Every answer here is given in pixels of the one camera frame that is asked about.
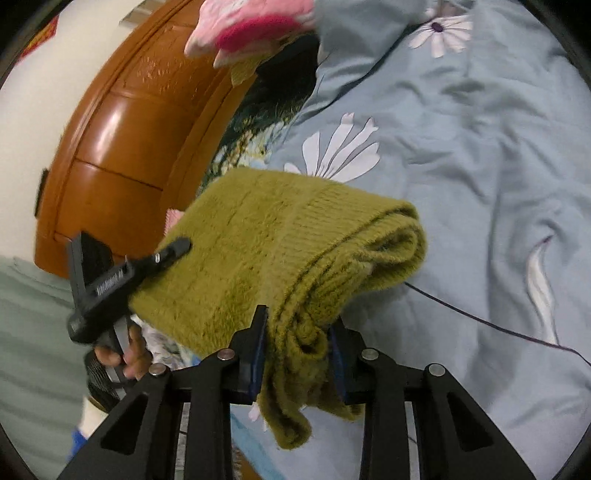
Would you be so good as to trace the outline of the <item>person's left hand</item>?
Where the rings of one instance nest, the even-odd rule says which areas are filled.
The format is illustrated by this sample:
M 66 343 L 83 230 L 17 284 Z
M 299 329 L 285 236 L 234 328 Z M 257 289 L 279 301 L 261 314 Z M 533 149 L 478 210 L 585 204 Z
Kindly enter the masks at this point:
M 149 370 L 152 354 L 147 349 L 141 329 L 132 324 L 128 328 L 129 345 L 123 355 L 117 354 L 108 347 L 97 345 L 94 353 L 100 364 L 105 367 L 123 367 L 123 374 L 127 379 L 140 380 Z

